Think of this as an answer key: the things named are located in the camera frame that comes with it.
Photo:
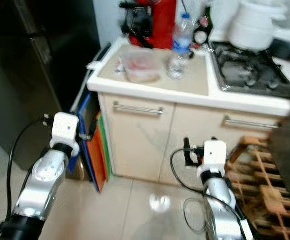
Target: plastic water bottle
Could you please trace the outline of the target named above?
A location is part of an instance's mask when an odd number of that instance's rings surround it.
[[[168,75],[172,79],[180,79],[188,62],[189,45],[193,38],[193,23],[189,14],[181,16],[181,22],[175,25],[173,31],[173,54],[168,62]]]

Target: bottle cap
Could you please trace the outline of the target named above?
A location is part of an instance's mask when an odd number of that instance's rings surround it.
[[[184,13],[184,14],[181,15],[181,18],[182,18],[182,19],[188,19],[189,17],[190,17],[190,16],[189,16],[188,13]]]

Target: white countertop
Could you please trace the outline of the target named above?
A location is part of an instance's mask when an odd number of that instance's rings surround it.
[[[120,37],[101,62],[92,62],[88,66],[89,69],[94,70],[87,81],[87,88],[90,91],[274,116],[287,116],[290,112],[290,100],[288,99],[221,91],[218,87],[210,53],[207,52],[197,51],[195,54],[206,57],[208,96],[98,77],[109,59],[123,45],[128,44],[128,39]],[[290,63],[280,59],[274,59],[274,62],[282,65],[282,72],[290,81]]]

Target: tile floor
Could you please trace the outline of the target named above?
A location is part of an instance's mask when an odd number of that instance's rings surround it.
[[[0,221],[6,211],[5,170],[0,162]],[[13,204],[25,172],[13,166]],[[113,177],[98,194],[86,181],[66,179],[44,226],[42,240],[203,240],[189,230],[183,218],[183,202],[197,198],[184,189]],[[203,223],[197,205],[188,206],[193,224]]]

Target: gas stove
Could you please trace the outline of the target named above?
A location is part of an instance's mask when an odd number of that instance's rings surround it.
[[[290,99],[290,82],[266,51],[240,50],[226,42],[210,45],[221,90]]]

